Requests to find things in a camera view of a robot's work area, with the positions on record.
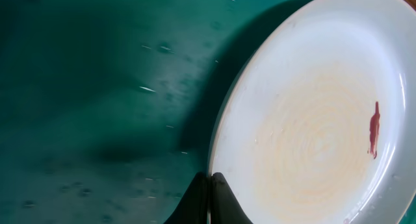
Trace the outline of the light blue plate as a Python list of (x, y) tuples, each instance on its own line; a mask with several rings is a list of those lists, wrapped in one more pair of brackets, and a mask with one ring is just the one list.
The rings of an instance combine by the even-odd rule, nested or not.
[(209, 171), (252, 223), (398, 223), (415, 195), (415, 11), (313, 0), (245, 65)]

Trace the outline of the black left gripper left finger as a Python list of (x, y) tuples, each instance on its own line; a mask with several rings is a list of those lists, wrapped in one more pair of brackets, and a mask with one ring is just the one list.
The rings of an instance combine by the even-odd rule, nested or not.
[(206, 224), (208, 194), (209, 179), (205, 173), (198, 172), (164, 224)]

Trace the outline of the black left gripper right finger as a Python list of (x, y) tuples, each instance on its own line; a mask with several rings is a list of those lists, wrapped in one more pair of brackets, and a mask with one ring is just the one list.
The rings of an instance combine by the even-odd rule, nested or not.
[(210, 190), (212, 224), (252, 224), (222, 173), (211, 176)]

